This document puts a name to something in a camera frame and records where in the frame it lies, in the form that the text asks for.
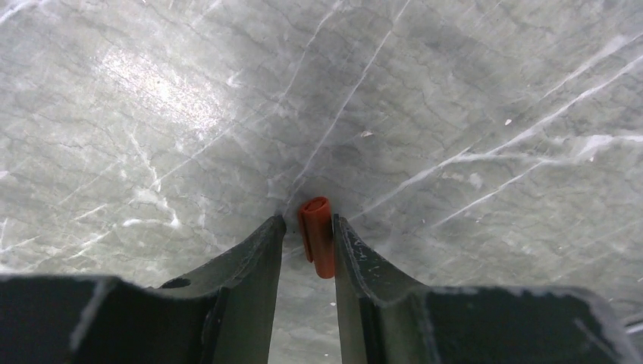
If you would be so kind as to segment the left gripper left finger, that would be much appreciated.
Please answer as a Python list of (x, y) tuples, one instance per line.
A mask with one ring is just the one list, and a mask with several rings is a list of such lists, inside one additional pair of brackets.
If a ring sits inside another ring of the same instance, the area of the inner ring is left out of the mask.
[(160, 287), (111, 275), (1, 276), (3, 363), (265, 363), (286, 226)]

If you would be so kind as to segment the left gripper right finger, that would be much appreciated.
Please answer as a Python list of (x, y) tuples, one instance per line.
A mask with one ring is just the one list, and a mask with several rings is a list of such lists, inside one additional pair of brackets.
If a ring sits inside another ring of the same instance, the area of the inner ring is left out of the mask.
[(605, 299), (569, 286), (430, 286), (333, 217), (345, 363), (640, 363)]

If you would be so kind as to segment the brown marker cap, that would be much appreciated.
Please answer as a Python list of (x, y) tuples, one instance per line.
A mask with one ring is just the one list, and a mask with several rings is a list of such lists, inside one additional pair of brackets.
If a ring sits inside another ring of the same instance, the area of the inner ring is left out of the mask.
[(297, 212), (306, 259), (322, 279), (335, 276), (331, 204), (318, 196), (303, 203)]

